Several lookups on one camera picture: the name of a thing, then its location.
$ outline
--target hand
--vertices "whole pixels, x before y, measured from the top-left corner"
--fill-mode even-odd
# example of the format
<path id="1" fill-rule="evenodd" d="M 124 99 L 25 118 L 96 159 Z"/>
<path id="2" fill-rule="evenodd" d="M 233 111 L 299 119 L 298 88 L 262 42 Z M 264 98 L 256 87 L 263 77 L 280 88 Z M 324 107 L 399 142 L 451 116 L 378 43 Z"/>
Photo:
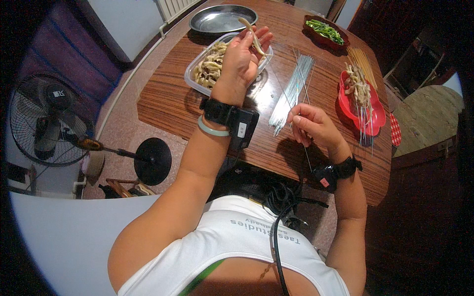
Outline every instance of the hand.
<path id="1" fill-rule="evenodd" d="M 316 144 L 326 147 L 329 154 L 337 154 L 341 146 L 347 145 L 331 118 L 321 108 L 298 104 L 288 114 L 286 123 L 290 122 L 293 122 L 293 136 L 305 147 L 311 144 L 307 133 Z"/>
<path id="2" fill-rule="evenodd" d="M 263 27 L 255 32 L 264 52 L 273 38 L 268 31 L 268 27 Z M 245 29 L 230 41 L 222 62 L 222 74 L 212 88 L 211 96 L 226 104 L 242 106 L 247 86 L 257 76 L 262 55 L 251 47 L 254 37 L 247 32 Z"/>
<path id="3" fill-rule="evenodd" d="M 259 38 L 262 50 L 265 52 L 273 34 L 268 32 L 268 27 L 263 27 L 255 31 L 255 35 Z M 253 41 L 254 37 L 247 29 L 230 41 L 222 62 L 222 76 L 230 75 L 233 79 L 240 80 L 245 86 L 255 79 L 258 62 L 262 55 L 251 48 Z"/>

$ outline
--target brown bowl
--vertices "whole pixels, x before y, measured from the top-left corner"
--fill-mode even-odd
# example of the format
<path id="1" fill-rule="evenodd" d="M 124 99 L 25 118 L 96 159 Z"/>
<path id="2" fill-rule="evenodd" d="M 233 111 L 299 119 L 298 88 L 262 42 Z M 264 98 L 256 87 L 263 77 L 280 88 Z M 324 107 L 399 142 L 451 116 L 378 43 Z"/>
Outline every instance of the brown bowl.
<path id="1" fill-rule="evenodd" d="M 313 28 L 311 28 L 310 26 L 306 24 L 307 20 L 312 20 L 312 19 L 318 20 L 321 23 L 328 24 L 331 28 L 335 29 L 341 35 L 342 40 L 344 40 L 344 44 L 339 45 L 336 42 L 331 41 L 331 39 L 323 37 L 319 35 L 318 33 L 316 33 Z M 319 43 L 319 44 L 325 44 L 334 50 L 341 50 L 349 46 L 349 37 L 347 37 L 347 35 L 335 23 L 325 18 L 322 18 L 319 16 L 310 16 L 310 15 L 304 16 L 303 30 L 305 31 L 306 36 L 310 37 L 314 42 Z"/>

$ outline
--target green stripe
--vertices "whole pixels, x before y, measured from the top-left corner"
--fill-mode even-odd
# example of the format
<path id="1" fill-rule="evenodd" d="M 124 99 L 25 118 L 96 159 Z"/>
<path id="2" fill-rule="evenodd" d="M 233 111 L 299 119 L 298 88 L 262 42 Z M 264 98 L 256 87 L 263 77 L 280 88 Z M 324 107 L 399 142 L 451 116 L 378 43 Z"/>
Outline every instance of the green stripe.
<path id="1" fill-rule="evenodd" d="M 203 270 L 195 279 L 192 280 L 191 283 L 189 283 L 186 288 L 178 295 L 178 296 L 186 296 L 191 291 L 193 291 L 199 284 L 211 273 L 214 271 L 214 269 L 217 268 L 222 262 L 224 262 L 225 259 L 219 260 L 217 262 L 212 263 L 207 267 L 205 270 Z"/>

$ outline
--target plastic container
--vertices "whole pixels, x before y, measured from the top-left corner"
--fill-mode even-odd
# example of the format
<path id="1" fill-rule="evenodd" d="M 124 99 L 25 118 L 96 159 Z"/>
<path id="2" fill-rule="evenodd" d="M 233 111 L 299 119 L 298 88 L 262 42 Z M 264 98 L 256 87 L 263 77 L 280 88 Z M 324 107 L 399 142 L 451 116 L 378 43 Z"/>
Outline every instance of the plastic container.
<path id="1" fill-rule="evenodd" d="M 339 82 L 339 105 L 341 106 L 342 112 L 344 112 L 347 117 L 352 119 L 357 129 L 360 130 L 359 118 L 357 117 L 357 114 L 353 114 L 353 112 L 351 112 L 351 103 L 349 102 L 349 97 L 344 93 L 344 81 L 346 81 L 347 78 L 349 78 L 349 74 L 347 74 L 346 71 L 343 71 L 341 73 L 341 80 Z M 369 81 L 366 82 L 370 85 L 370 103 L 372 104 L 373 110 L 372 126 L 369 125 L 368 128 L 365 129 L 365 133 L 367 135 L 377 135 L 380 131 L 380 127 L 385 125 L 385 110 L 383 109 L 383 106 L 379 101 L 379 96 L 377 95 L 377 92 L 375 91 L 372 84 L 370 84 Z"/>
<path id="2" fill-rule="evenodd" d="M 195 81 L 194 81 L 194 77 L 192 75 L 192 72 L 194 70 L 194 68 L 197 66 L 197 64 L 199 64 L 200 61 L 202 61 L 206 55 L 208 54 L 210 48 L 217 42 L 219 41 L 222 41 L 222 42 L 229 42 L 230 40 L 232 40 L 232 38 L 234 38 L 235 36 L 237 36 L 239 33 L 238 32 L 232 32 L 232 33 L 228 33 L 228 34 L 225 34 L 223 36 L 221 36 L 219 39 L 217 39 L 216 41 L 214 41 L 211 45 L 209 45 L 205 50 L 202 51 L 202 53 L 200 53 L 195 59 L 194 61 L 192 61 L 188 68 L 186 68 L 186 72 L 184 72 L 184 81 L 186 81 L 186 83 L 191 86 L 192 88 L 194 88 L 195 90 L 197 90 L 198 92 L 200 93 L 203 93 L 205 94 L 206 96 L 210 96 L 210 89 L 208 88 L 205 88 L 203 87 L 202 85 L 200 84 L 197 84 Z M 267 56 L 267 58 L 262 62 L 262 64 L 258 67 L 258 72 L 257 72 L 257 76 L 260 75 L 260 73 L 264 70 L 265 66 L 270 62 L 272 56 L 273 56 L 273 49 L 271 46 L 268 47 L 268 50 L 266 51 L 266 54 L 270 54 L 269 56 Z"/>

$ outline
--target fan stand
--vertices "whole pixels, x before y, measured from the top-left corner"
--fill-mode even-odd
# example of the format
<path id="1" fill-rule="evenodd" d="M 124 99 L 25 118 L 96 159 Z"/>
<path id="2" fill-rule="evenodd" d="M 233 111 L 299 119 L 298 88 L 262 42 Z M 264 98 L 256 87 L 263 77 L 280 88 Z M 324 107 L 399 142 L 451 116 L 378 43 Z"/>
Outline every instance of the fan stand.
<path id="1" fill-rule="evenodd" d="M 146 185 L 160 184 L 168 176 L 171 169 L 171 151 L 162 139 L 144 140 L 138 147 L 136 155 L 135 173 Z"/>
<path id="2" fill-rule="evenodd" d="M 144 140 L 136 153 L 104 147 L 101 142 L 86 136 L 78 138 L 75 145 L 89 151 L 105 150 L 119 156 L 133 158 L 138 179 L 149 186 L 163 182 L 171 169 L 171 151 L 162 139 L 148 138 Z"/>

